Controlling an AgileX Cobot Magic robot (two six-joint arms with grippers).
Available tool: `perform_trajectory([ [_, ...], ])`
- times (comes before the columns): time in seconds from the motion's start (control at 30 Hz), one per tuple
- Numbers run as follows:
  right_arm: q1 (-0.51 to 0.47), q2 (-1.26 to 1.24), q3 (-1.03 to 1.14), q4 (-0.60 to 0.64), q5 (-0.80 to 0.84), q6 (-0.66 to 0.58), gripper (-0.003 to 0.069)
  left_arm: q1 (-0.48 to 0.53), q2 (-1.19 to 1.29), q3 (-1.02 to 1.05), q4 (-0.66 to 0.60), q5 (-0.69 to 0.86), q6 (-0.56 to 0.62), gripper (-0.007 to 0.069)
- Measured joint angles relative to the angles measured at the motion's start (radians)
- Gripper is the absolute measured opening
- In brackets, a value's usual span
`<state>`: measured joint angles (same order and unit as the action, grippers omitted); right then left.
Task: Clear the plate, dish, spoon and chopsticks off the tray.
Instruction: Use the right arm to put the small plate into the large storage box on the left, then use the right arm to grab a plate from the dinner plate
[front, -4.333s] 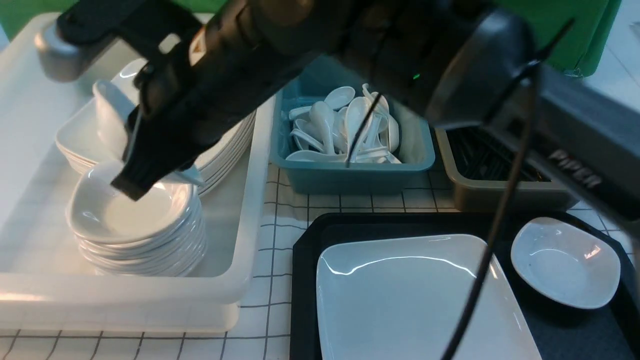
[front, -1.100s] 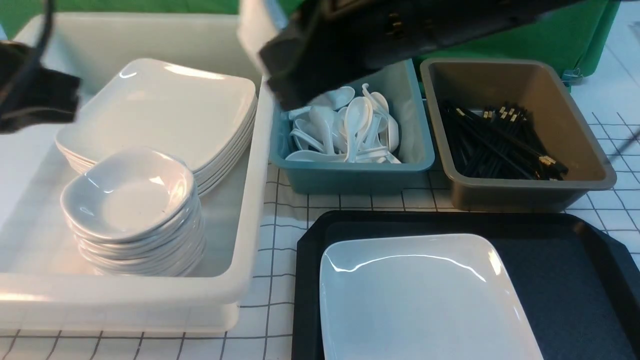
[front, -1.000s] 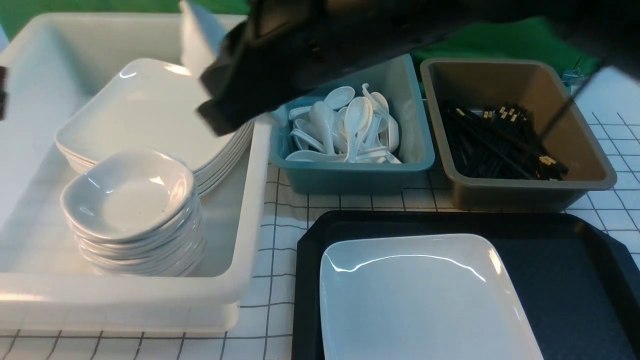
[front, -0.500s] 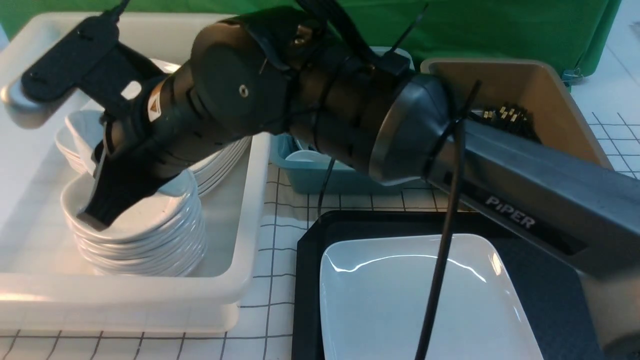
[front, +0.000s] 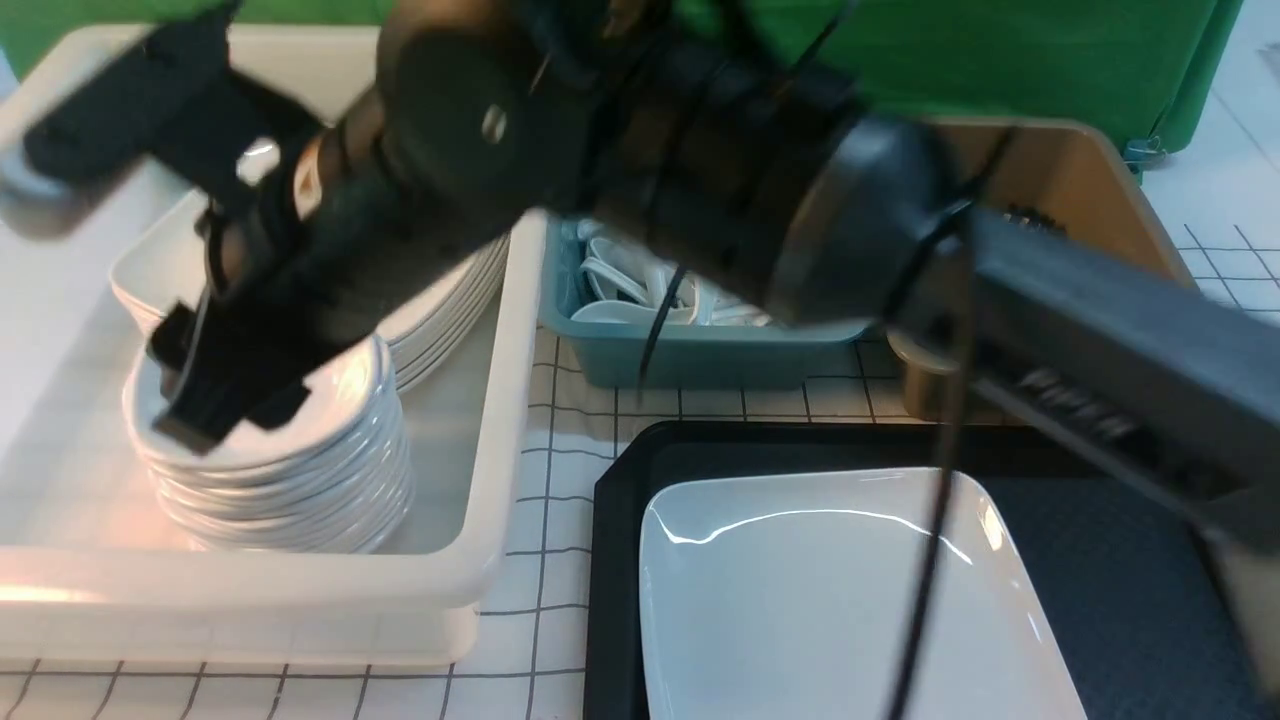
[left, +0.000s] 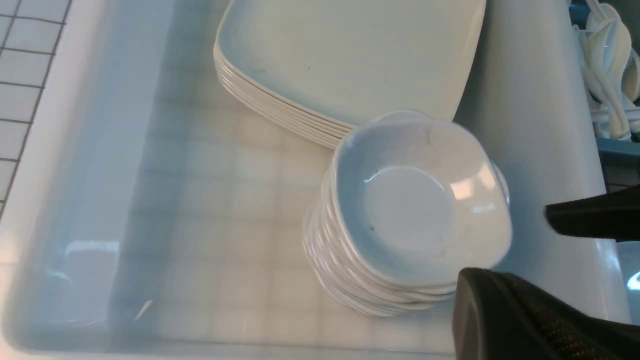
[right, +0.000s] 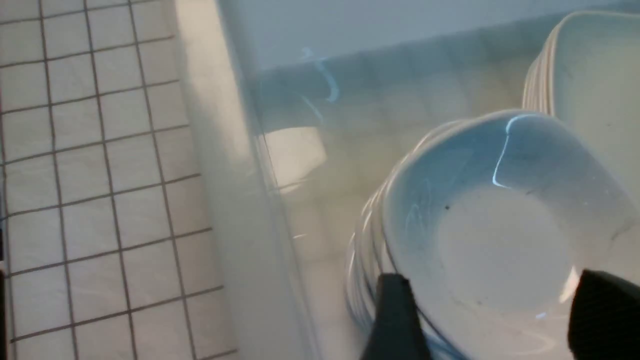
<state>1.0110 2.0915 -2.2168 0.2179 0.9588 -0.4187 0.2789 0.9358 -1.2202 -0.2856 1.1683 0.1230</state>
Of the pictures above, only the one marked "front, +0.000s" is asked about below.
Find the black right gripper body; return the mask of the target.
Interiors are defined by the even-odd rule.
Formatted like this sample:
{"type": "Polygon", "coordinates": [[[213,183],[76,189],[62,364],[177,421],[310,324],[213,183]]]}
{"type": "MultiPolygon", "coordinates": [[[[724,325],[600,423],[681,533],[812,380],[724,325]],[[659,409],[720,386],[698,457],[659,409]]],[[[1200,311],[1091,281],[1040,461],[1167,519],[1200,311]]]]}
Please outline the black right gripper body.
{"type": "Polygon", "coordinates": [[[351,110],[260,183],[210,210],[205,287],[151,333],[165,406],[154,429],[206,455],[242,423],[275,429],[305,379],[401,305],[401,181],[379,110],[351,110]]]}

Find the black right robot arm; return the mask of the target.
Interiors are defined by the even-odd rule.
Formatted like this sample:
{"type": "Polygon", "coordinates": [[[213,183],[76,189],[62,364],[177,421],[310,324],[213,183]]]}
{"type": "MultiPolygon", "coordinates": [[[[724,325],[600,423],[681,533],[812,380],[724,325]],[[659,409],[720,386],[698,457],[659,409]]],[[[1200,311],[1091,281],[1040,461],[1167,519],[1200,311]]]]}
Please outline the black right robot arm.
{"type": "Polygon", "coordinates": [[[156,430],[206,454],[534,208],[589,215],[791,325],[876,319],[956,363],[887,716],[915,694],[974,389],[1111,477],[1277,552],[1277,329],[1018,229],[928,126],[654,1],[403,1],[372,86],[205,222],[207,286],[150,342],[156,430]]]}

